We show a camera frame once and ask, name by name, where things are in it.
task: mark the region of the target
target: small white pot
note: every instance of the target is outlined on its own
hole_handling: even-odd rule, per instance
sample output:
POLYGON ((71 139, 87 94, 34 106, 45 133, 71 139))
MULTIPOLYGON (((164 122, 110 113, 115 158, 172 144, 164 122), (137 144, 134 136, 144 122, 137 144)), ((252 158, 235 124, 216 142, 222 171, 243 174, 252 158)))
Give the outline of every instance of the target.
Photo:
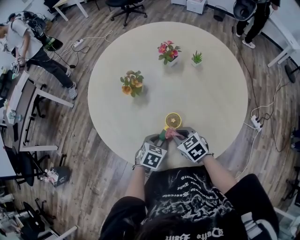
POLYGON ((199 62, 199 63, 195 63, 193 60, 192 60, 192 65, 196 68, 198 67, 199 65, 201 65, 202 61, 199 62))
POLYGON ((175 58, 172 62, 168 61, 167 66, 170 66, 170 67, 174 66, 178 62, 178 58, 179 58, 179 56, 177 56, 177 58, 175 58))

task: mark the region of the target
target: potted plant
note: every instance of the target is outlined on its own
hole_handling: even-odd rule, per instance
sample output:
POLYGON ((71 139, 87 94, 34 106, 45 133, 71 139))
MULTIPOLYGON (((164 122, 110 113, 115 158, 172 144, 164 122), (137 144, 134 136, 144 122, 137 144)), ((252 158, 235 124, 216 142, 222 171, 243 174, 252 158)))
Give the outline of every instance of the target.
POLYGON ((135 98, 136 95, 140 95, 142 92, 144 77, 141 75, 141 71, 134 72, 132 70, 126 72, 125 77, 121 77, 120 80, 123 83, 122 92, 126 95, 131 95, 135 98))
POLYGON ((193 54, 193 57, 192 57, 192 65, 194 67, 197 67, 199 66, 200 64, 202 63, 202 52, 201 53, 198 53, 196 51, 195 54, 193 54))
POLYGON ((158 47, 158 52, 160 53, 158 59, 164 60, 165 65, 173 66, 175 63, 178 62, 178 53, 181 51, 179 50, 179 46, 173 47, 174 43, 172 41, 166 41, 160 44, 158 47))

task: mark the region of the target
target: forearm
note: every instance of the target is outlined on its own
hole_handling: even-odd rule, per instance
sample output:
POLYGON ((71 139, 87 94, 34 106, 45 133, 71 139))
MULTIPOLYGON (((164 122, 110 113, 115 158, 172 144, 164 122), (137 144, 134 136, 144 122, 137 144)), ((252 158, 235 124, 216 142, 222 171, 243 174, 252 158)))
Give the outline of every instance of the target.
POLYGON ((203 160, 212 184, 225 194, 237 181, 214 157, 207 155, 203 160))
POLYGON ((26 31, 25 34, 24 34, 24 49, 23 49, 23 52, 21 53, 22 58, 26 57, 26 52, 27 52, 28 47, 29 47, 29 42, 30 42, 30 35, 29 35, 29 32, 26 31))
POLYGON ((132 172, 132 176, 127 187, 125 196, 139 198, 145 201, 145 169, 137 166, 132 172))

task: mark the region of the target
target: power strip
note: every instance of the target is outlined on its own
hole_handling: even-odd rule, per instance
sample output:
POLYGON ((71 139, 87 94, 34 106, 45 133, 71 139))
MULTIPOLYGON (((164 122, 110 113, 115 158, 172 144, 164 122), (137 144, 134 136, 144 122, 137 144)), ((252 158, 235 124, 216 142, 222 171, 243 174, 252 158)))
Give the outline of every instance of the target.
POLYGON ((254 128, 255 128, 258 132, 260 132, 260 131, 262 130, 262 126, 261 126, 261 123, 260 123, 258 120, 256 120, 256 116, 253 115, 253 116, 250 118, 250 120, 252 121, 252 124, 253 124, 254 128))
POLYGON ((77 40, 77 41, 74 43, 74 47, 78 47, 81 43, 83 43, 83 39, 77 40))

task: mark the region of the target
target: yellow flower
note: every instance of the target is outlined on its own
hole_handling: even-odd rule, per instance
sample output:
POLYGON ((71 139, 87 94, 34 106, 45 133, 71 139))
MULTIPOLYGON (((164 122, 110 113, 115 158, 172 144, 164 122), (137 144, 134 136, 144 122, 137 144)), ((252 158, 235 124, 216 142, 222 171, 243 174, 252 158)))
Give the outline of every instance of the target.
POLYGON ((138 82, 138 83, 135 84, 135 87, 136 87, 136 88, 140 88, 140 87, 142 87, 142 85, 143 85, 143 84, 142 84, 141 82, 138 82))
POLYGON ((123 86, 122 87, 122 92, 124 92, 126 95, 129 95, 132 93, 132 89, 129 86, 123 86))
POLYGON ((130 76, 131 74, 135 74, 134 71, 129 70, 128 72, 126 72, 126 75, 127 75, 127 76, 130 76))

